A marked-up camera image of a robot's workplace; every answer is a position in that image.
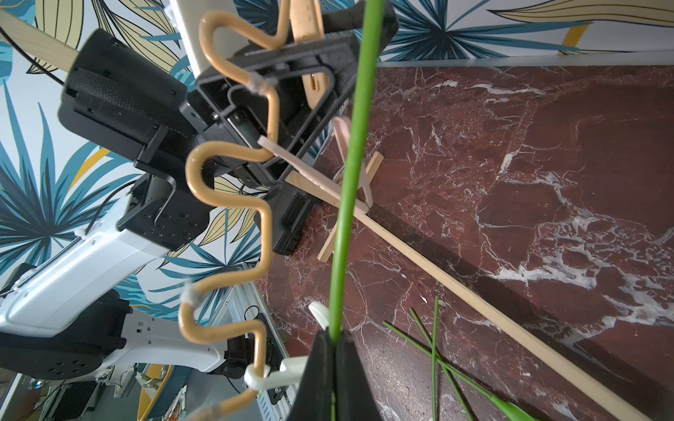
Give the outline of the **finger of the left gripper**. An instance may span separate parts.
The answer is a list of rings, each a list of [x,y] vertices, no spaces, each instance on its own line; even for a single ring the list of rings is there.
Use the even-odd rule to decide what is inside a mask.
[[[324,32],[328,34],[361,30],[365,21],[365,9],[366,1],[360,1],[346,9],[324,12],[322,14]],[[384,1],[383,24],[379,38],[379,56],[384,53],[384,49],[397,34],[398,29],[399,22],[395,7],[392,2]]]

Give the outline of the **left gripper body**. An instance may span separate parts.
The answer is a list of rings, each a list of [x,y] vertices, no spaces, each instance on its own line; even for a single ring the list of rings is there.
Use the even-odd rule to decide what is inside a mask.
[[[354,92],[359,49],[356,35],[342,33],[274,51],[239,54],[229,61],[254,81],[266,82],[277,94],[276,103],[208,68],[180,112],[194,127],[198,143],[220,140],[261,151],[258,140],[265,136],[303,159]],[[233,175],[250,189],[268,189],[273,251],[291,254],[314,204],[308,194],[286,183],[291,165],[275,155],[262,161],[216,156],[210,169],[215,175]]]

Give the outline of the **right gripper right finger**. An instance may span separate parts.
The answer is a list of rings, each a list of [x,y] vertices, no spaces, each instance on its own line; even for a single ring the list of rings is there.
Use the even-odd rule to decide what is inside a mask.
[[[368,377],[350,332],[342,331],[335,347],[335,415],[337,420],[382,421]]]

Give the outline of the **curved wooden clip hanger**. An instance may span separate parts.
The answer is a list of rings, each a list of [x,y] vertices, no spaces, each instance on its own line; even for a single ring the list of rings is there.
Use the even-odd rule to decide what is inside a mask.
[[[277,102],[277,94],[263,81],[254,81],[246,70],[233,65],[222,58],[214,47],[213,35],[221,27],[230,28],[245,38],[267,50],[277,50],[286,42],[289,34],[296,41],[315,41],[324,36],[321,8],[316,1],[284,1],[279,9],[277,32],[268,35],[249,22],[230,12],[209,12],[201,20],[199,27],[200,46],[207,60],[227,78],[246,85],[251,91],[265,94],[270,103]],[[307,364],[307,357],[296,357],[284,360],[277,372],[267,372],[264,357],[266,355],[266,328],[258,320],[243,321],[228,326],[206,328],[197,324],[193,317],[195,308],[200,305],[206,293],[224,287],[253,282],[266,275],[271,264],[272,242],[272,210],[270,206],[259,198],[251,196],[236,196],[216,191],[206,186],[202,169],[207,159],[214,156],[226,156],[246,161],[262,161],[266,156],[276,155],[279,152],[277,142],[263,136],[263,148],[254,151],[248,147],[241,147],[224,141],[209,141],[193,149],[186,163],[186,177],[188,186],[194,196],[207,205],[216,207],[233,206],[237,208],[253,209],[261,216],[261,258],[259,263],[245,271],[213,275],[207,279],[187,287],[182,294],[179,309],[179,327],[186,340],[196,344],[209,344],[216,340],[229,340],[240,335],[250,333],[255,338],[254,362],[247,368],[245,381],[249,386],[242,394],[221,403],[216,403],[205,409],[191,414],[191,420],[221,420],[224,417],[238,412],[250,405],[258,393],[273,389],[277,386],[300,384]],[[300,162],[291,157],[286,161],[310,181],[317,184],[341,204],[342,185],[332,183],[320,173],[302,168]]]

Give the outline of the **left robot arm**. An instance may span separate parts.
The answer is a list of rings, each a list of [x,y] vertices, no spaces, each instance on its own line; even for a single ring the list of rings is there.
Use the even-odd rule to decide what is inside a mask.
[[[176,312],[184,285],[259,269],[290,254],[315,198],[288,182],[291,166],[262,149],[305,156],[356,87],[364,6],[323,15],[319,38],[296,22],[264,23],[256,40],[229,28],[219,54],[274,88],[266,96],[210,64],[173,51],[198,47],[198,21],[170,26],[156,1],[129,1],[133,19],[104,1],[82,29],[81,1],[10,1],[1,13],[2,75],[21,49],[62,69],[55,125],[82,142],[61,158],[54,125],[39,117],[29,151],[15,112],[1,125],[1,365],[64,381],[112,365],[164,364],[224,373],[224,340],[189,342]]]

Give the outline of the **orange cream tulip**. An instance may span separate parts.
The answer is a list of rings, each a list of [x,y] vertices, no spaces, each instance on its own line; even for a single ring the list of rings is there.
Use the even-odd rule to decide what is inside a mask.
[[[438,330],[438,316],[439,316],[439,307],[440,299],[438,296],[435,297],[434,301],[434,317],[431,330],[431,410],[432,410],[432,420],[439,420],[438,412],[438,398],[437,398],[437,330]]]

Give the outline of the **pink tulip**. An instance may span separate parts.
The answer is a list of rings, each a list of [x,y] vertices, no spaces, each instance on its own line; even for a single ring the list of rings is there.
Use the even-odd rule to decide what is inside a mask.
[[[375,85],[380,31],[383,24],[383,1],[367,1],[363,38],[360,48],[350,148],[343,173],[342,197],[335,235],[329,299],[328,333],[333,347],[342,332],[345,277],[349,257],[352,222],[355,213],[357,186],[366,146],[370,109]]]

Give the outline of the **yellow tulip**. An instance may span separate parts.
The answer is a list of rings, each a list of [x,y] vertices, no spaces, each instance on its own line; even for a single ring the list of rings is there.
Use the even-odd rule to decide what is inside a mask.
[[[423,354],[426,354],[431,360],[431,335],[427,332],[426,328],[423,326],[421,321],[419,319],[416,319],[417,325],[419,329],[421,329],[422,336],[426,339],[428,342],[428,345],[430,348],[423,347],[421,343],[417,342],[415,339],[411,338],[408,336],[406,333],[403,333],[400,331],[400,329],[396,328],[389,322],[384,321],[384,326],[389,328],[391,331],[396,333],[396,335],[400,336],[403,340],[405,340],[407,343],[413,345],[417,349],[419,349]],[[462,382],[470,386],[472,389],[477,391],[479,394],[487,397],[509,420],[514,420],[514,421],[521,421],[521,420],[528,420],[528,421],[535,421],[535,418],[530,416],[528,413],[526,413],[524,410],[522,410],[520,407],[517,405],[514,405],[513,403],[508,403],[506,401],[503,401],[496,397],[493,393],[491,393],[489,390],[486,388],[482,387],[478,383],[474,382],[471,380],[468,376],[464,375],[461,373],[459,370],[454,368],[452,365],[444,361],[442,356],[437,354],[437,366],[442,368],[442,372],[446,375],[447,379],[451,383],[451,386],[453,387],[454,391],[457,394],[457,397],[459,398],[459,402],[461,406],[463,407],[464,412],[466,413],[468,419],[473,420],[474,417],[470,413],[470,409],[463,398],[463,395],[458,388],[458,383],[456,382],[456,378],[460,379]]]

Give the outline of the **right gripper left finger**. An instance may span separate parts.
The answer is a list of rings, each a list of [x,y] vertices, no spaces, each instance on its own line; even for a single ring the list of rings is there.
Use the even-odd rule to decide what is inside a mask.
[[[333,419],[335,348],[328,331],[319,331],[312,343],[305,371],[287,421]]]

